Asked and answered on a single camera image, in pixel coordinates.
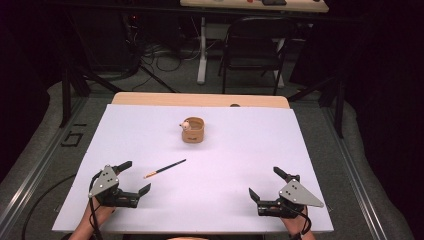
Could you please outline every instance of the desk leg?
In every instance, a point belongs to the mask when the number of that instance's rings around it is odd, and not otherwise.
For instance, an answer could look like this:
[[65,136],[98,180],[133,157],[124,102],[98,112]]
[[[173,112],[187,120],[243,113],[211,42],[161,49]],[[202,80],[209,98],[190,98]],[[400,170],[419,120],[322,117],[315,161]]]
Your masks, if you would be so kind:
[[202,25],[200,27],[200,63],[199,63],[199,72],[197,74],[197,83],[204,84],[206,76],[206,26],[205,18],[202,17]]
[[[284,44],[284,38],[278,40],[278,46],[277,46],[277,51],[278,49],[281,48],[281,46],[283,46]],[[277,78],[278,75],[278,71],[274,71],[274,78]],[[278,80],[278,88],[283,88],[284,87],[284,81],[283,81],[283,74],[280,75],[280,79]]]

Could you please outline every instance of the gray carpet floor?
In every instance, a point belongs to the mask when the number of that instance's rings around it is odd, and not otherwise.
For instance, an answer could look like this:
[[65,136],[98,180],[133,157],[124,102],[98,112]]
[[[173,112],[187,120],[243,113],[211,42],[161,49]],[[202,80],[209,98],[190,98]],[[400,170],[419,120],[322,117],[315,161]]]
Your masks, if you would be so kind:
[[[291,96],[302,87],[288,81],[297,53],[288,55],[283,74],[286,86],[279,89],[277,95]],[[181,63],[168,57],[155,58],[152,64],[148,64],[147,60],[145,66],[179,92],[221,92],[221,78],[217,76],[219,61],[212,55],[204,85],[196,83],[198,58]],[[272,76],[268,74],[260,79],[259,74],[229,75],[229,78],[238,80],[232,82],[228,93],[270,95],[272,88],[262,86],[270,86]],[[89,98],[73,96],[73,117],[63,129],[58,128],[62,114],[61,85],[56,84],[49,89],[51,102],[42,124],[0,185],[1,239],[20,238],[37,199],[51,186],[77,172],[105,107],[113,97],[99,84],[88,83],[92,94]],[[112,83],[126,91],[169,92],[142,71]],[[298,118],[335,229],[331,233],[317,234],[317,239],[413,239],[403,216],[387,199],[368,166],[355,111],[346,104],[344,139],[340,139],[331,123],[333,108],[320,108],[318,97],[318,92],[312,93],[302,101],[290,104]],[[78,142],[72,135],[75,133],[81,136],[77,146],[73,146]],[[64,235],[52,232],[51,227],[72,181],[60,184],[39,202],[28,221],[26,239],[60,239]],[[122,236],[113,234],[105,234],[104,237],[122,239]],[[288,239],[285,234],[267,235],[266,238]],[[149,238],[133,236],[131,239]]]

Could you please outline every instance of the pen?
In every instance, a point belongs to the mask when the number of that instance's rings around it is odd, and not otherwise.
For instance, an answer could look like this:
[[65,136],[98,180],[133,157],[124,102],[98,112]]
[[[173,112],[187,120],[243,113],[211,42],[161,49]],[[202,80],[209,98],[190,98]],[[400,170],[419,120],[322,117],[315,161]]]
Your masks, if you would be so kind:
[[166,169],[168,169],[168,168],[172,168],[172,167],[174,167],[174,166],[176,166],[176,165],[178,165],[178,164],[180,164],[180,163],[185,162],[185,160],[186,160],[186,159],[181,160],[181,161],[179,161],[179,162],[176,162],[176,163],[174,163],[174,164],[171,164],[171,165],[169,165],[169,166],[166,166],[166,167],[164,167],[164,168],[161,168],[161,169],[159,169],[159,170],[156,170],[156,171],[154,171],[154,172],[151,172],[151,173],[147,174],[146,176],[144,176],[144,178],[148,178],[148,177],[151,177],[151,176],[153,176],[153,175],[155,175],[155,174],[157,174],[157,173],[163,172],[163,171],[165,171],[165,170],[166,170]]

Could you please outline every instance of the white table surface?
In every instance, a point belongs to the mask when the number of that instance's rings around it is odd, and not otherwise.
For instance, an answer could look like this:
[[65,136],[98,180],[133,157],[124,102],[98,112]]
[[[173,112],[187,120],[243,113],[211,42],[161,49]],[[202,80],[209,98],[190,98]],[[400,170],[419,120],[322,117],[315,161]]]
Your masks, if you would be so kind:
[[[205,121],[204,141],[181,140],[179,123]],[[186,162],[144,179],[147,173]],[[325,203],[293,110],[257,107],[108,105],[53,231],[73,231],[88,202],[91,178],[105,165],[132,161],[119,188],[137,192],[151,183],[137,208],[118,208],[101,230],[114,233],[252,234],[287,231],[261,217],[249,196],[275,200],[285,182],[280,167]],[[332,231],[327,208],[309,207],[312,231]]]

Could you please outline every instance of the black chair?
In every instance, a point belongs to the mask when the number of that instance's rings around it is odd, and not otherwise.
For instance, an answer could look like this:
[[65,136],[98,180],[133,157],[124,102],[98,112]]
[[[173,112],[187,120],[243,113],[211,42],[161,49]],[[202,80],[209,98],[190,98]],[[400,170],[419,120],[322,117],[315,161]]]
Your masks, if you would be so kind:
[[[281,17],[244,17],[230,25],[224,40],[224,53],[219,66],[223,70],[222,93],[225,93],[227,69],[278,71],[274,84],[277,93],[278,80],[283,68],[288,42],[296,32],[296,23]],[[277,49],[276,40],[284,38]]]

